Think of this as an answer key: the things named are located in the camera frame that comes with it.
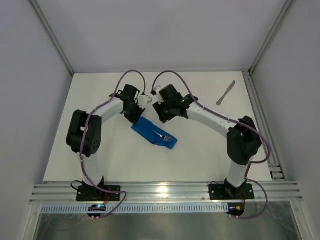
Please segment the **silver fork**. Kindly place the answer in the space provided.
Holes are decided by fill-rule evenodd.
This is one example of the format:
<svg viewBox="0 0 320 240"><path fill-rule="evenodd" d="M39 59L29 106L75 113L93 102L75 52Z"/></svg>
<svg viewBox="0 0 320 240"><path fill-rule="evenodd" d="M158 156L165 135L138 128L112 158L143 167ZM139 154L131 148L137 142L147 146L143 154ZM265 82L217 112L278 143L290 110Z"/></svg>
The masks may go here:
<svg viewBox="0 0 320 240"><path fill-rule="evenodd" d="M167 135L160 134L160 133L158 133L156 131L153 131L153 132L165 142L172 142L174 140L172 137L169 137Z"/></svg>

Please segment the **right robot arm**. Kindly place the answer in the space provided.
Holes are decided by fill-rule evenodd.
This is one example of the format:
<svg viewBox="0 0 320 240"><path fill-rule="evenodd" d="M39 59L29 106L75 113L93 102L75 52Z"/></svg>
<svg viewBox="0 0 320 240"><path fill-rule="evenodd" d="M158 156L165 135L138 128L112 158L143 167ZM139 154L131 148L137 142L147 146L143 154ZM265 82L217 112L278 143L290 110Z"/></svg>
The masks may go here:
<svg viewBox="0 0 320 240"><path fill-rule="evenodd" d="M183 97L172 84L157 86L151 90L151 94L157 97L153 108L163 124L175 117L182 117L207 126L226 139L231 164L224 180L224 192L231 199L241 196L247 183L250 160L262 145L253 120L245 116L234 123L227 117L210 112L197 97L190 94Z"/></svg>

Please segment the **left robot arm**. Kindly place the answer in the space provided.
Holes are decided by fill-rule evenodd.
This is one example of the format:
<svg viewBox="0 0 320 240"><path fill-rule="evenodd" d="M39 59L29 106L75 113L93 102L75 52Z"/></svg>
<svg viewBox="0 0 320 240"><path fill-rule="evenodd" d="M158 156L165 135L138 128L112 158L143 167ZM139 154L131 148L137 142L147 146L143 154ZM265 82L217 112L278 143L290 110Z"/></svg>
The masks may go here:
<svg viewBox="0 0 320 240"><path fill-rule="evenodd" d="M106 186L99 167L97 152L102 143L102 126L112 117L122 114L132 124L136 124L152 98L132 86L125 85L110 95L110 99L97 106L90 113L76 110L71 118L66 136L66 144L78 154L83 173L77 188L76 201L102 201L106 194L113 202L120 200L119 186Z"/></svg>

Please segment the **blue cloth napkin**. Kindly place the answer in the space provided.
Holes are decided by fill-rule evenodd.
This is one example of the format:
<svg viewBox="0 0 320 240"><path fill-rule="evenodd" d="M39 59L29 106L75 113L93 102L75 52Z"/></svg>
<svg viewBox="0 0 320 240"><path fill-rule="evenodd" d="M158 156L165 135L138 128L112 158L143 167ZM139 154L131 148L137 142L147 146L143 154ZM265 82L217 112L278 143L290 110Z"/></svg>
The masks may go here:
<svg viewBox="0 0 320 240"><path fill-rule="evenodd" d="M176 143L178 142L178 139L166 131L162 130L161 128L157 127L153 122L150 120L140 117L138 122L136 124L133 124L131 128L138 133L140 136L142 136L145 140L147 140L152 145L165 147L170 150L172 150ZM162 135L166 135L168 137L173 138L172 142L166 142L163 141L158 135L156 135L153 131L156 131Z"/></svg>

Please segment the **silver table knife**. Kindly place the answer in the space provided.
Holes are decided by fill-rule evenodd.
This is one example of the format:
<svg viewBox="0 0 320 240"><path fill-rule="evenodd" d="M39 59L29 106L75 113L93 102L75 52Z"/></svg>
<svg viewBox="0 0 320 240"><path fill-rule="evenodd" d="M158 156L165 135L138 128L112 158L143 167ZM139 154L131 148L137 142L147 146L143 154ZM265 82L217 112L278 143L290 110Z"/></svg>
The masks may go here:
<svg viewBox="0 0 320 240"><path fill-rule="evenodd" d="M227 96L227 94L233 89L235 86L236 81L233 80L232 83L228 86L228 88L225 90L224 94L221 96L221 98L216 102L217 106L220 106L224 100L224 98Z"/></svg>

